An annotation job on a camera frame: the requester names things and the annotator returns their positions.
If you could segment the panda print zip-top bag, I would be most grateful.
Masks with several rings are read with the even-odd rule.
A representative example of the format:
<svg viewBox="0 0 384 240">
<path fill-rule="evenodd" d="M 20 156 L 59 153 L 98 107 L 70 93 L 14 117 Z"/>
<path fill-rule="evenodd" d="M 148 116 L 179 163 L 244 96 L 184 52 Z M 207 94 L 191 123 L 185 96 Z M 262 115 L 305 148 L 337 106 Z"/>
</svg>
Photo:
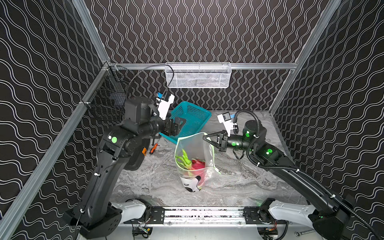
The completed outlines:
<svg viewBox="0 0 384 240">
<path fill-rule="evenodd" d="M 179 138 L 175 149 L 175 163 L 183 187 L 189 192 L 198 192 L 221 172 L 215 165 L 215 150 L 201 132 Z"/>
</svg>

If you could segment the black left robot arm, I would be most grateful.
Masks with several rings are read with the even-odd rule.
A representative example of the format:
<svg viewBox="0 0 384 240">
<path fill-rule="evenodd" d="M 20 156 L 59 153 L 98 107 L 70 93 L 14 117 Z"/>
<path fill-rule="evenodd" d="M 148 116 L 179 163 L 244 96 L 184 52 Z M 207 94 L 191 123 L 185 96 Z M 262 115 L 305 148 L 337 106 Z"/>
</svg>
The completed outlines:
<svg viewBox="0 0 384 240">
<path fill-rule="evenodd" d="M 187 121 L 171 119 L 169 108 L 174 99 L 172 94 L 161 94 L 156 104 L 144 97 L 125 100 L 122 122 L 108 128 L 97 147 L 97 165 L 90 183 L 79 203 L 65 214 L 69 225 L 75 226 L 77 240 L 107 237 L 119 224 L 142 218 L 147 208 L 144 203 L 111 203 L 110 197 L 122 170 L 139 169 L 151 139 L 159 133 L 180 133 Z"/>
</svg>

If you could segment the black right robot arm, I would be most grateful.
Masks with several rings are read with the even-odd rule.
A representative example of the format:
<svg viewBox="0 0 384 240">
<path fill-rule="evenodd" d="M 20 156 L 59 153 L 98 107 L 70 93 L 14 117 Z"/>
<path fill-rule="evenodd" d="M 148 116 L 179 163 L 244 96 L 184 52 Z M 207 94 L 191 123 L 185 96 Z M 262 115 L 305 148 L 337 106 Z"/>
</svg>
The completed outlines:
<svg viewBox="0 0 384 240">
<path fill-rule="evenodd" d="M 292 166 L 280 149 L 267 143 L 267 130 L 260 121 L 247 121 L 241 135 L 238 130 L 234 126 L 233 134 L 223 130 L 208 134 L 203 140 L 220 152 L 240 150 L 252 164 L 284 180 L 308 201 L 307 205 L 295 205 L 268 198 L 255 213 L 259 221 L 264 224 L 293 222 L 310 227 L 326 240 L 345 240 L 344 231 L 352 216 L 352 200 L 341 198 Z"/>
</svg>

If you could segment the teal plastic basket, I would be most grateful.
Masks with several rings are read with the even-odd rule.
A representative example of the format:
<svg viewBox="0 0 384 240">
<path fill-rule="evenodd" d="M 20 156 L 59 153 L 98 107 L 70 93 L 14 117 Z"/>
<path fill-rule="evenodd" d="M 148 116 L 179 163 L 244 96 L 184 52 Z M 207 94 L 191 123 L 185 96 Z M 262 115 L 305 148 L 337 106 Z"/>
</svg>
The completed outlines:
<svg viewBox="0 0 384 240">
<path fill-rule="evenodd" d="M 162 133 L 160 133 L 160 135 L 172 143 L 177 144 L 179 138 L 188 137 L 200 132 L 211 116 L 211 112 L 202 107 L 189 102 L 181 102 L 171 111 L 172 119 L 179 117 L 187 120 L 180 134 L 170 137 Z"/>
</svg>

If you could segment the silver wrench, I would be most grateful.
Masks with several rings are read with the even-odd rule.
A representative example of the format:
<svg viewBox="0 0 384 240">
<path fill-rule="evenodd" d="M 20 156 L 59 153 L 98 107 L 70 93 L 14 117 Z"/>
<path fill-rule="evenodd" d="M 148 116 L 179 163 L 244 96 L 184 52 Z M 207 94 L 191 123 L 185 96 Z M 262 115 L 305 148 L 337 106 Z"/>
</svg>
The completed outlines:
<svg viewBox="0 0 384 240">
<path fill-rule="evenodd" d="M 303 235 L 307 235 L 307 234 L 310 234 L 310 233 L 314 233 L 315 230 L 307 230 L 307 231 L 302 231 L 302 232 L 295 232 L 295 235 L 296 237 L 301 237 Z"/>
</svg>

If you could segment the orange handled screwdriver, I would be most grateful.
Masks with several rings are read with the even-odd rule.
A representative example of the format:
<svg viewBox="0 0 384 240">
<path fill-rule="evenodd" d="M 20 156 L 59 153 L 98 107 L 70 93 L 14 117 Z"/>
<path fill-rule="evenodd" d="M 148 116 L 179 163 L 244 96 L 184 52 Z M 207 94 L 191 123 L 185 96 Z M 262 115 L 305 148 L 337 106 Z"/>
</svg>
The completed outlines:
<svg viewBox="0 0 384 240">
<path fill-rule="evenodd" d="M 154 144 L 154 146 L 152 147 L 152 149 L 150 150 L 150 155 L 153 155 L 157 149 L 157 147 L 159 146 L 158 143 Z"/>
</svg>

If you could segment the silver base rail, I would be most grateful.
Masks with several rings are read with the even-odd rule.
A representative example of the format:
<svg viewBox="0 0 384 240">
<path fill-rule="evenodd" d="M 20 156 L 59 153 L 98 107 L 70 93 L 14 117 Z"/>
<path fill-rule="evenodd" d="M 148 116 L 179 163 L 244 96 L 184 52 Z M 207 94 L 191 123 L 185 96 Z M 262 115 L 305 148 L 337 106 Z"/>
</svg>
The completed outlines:
<svg viewBox="0 0 384 240">
<path fill-rule="evenodd" d="M 113 223 L 96 240 L 320 240 L 316 232 L 296 237 L 295 232 L 313 230 L 284 221 L 262 223 L 257 208 L 153 207 L 146 223 L 127 220 Z"/>
</svg>

